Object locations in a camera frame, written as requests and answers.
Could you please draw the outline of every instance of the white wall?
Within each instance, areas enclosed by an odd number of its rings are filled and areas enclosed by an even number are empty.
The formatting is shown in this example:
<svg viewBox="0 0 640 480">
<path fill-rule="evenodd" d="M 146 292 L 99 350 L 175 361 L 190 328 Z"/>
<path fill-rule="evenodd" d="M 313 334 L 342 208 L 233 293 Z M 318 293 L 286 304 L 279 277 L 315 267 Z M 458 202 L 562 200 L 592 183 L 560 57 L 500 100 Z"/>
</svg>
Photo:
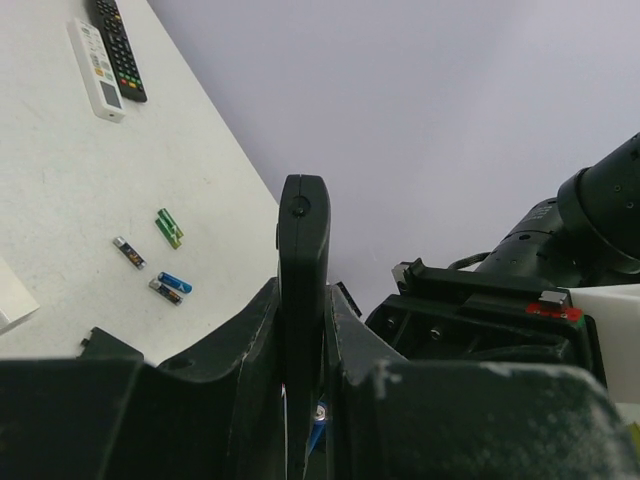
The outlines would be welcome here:
<svg viewBox="0 0 640 480">
<path fill-rule="evenodd" d="M 396 263 L 491 249 L 640 130 L 637 1 L 150 3 L 276 196 L 324 176 L 367 312 Z"/>
</svg>

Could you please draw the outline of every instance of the remote control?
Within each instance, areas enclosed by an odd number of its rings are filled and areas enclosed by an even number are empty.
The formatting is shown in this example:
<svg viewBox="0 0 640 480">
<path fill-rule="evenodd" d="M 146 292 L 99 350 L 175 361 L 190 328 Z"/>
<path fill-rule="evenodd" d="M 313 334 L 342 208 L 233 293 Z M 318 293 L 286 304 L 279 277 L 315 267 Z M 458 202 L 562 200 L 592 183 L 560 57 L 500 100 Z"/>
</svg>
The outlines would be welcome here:
<svg viewBox="0 0 640 480">
<path fill-rule="evenodd" d="M 91 22 L 102 34 L 120 93 L 136 102 L 146 102 L 147 94 L 115 0 L 86 0 L 86 5 Z"/>
<path fill-rule="evenodd" d="M 122 97 L 100 32 L 78 18 L 71 20 L 67 29 L 93 112 L 119 122 L 124 117 Z"/>
</svg>

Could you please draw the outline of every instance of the white remote control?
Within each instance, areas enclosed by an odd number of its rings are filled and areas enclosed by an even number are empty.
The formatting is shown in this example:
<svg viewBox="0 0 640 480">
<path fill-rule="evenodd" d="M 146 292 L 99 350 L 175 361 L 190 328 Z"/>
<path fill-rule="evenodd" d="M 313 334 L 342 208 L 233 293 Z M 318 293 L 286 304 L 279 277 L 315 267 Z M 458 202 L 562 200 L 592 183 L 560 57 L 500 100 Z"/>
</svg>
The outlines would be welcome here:
<svg viewBox="0 0 640 480">
<path fill-rule="evenodd" d="M 100 32 L 78 18 L 69 22 L 68 30 L 93 112 L 105 120 L 119 122 L 124 117 L 124 106 Z"/>
</svg>

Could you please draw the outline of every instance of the scratch mark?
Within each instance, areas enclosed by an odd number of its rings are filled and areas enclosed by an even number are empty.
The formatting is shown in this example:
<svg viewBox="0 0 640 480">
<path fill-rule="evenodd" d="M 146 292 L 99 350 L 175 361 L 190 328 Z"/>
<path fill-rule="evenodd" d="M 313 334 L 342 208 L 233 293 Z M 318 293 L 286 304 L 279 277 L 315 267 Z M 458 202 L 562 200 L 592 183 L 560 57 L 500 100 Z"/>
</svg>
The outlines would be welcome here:
<svg viewBox="0 0 640 480">
<path fill-rule="evenodd" d="M 34 117 L 38 118 L 41 122 L 44 122 L 44 117 L 40 115 L 40 113 L 35 108 L 33 108 L 24 100 L 22 100 L 22 104 L 25 106 L 27 110 L 29 110 L 33 114 Z"/>
<path fill-rule="evenodd" d="M 402 382 L 402 375 L 399 373 L 390 373 L 387 369 L 390 363 L 388 360 L 381 360 L 376 365 L 378 375 L 373 379 L 373 388 L 376 398 L 379 400 L 384 400 L 387 397 L 387 380 L 391 383 Z"/>
</svg>

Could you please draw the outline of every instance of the black remote control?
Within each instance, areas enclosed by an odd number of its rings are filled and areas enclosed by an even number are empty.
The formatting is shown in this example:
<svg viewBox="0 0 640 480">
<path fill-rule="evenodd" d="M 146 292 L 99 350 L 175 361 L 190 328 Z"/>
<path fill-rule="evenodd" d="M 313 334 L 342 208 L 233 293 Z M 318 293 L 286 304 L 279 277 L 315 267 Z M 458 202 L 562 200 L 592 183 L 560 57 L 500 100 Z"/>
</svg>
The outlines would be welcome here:
<svg viewBox="0 0 640 480">
<path fill-rule="evenodd" d="M 86 6 L 91 23 L 102 35 L 120 93 L 136 102 L 146 102 L 147 94 L 115 0 L 86 0 Z"/>
</svg>

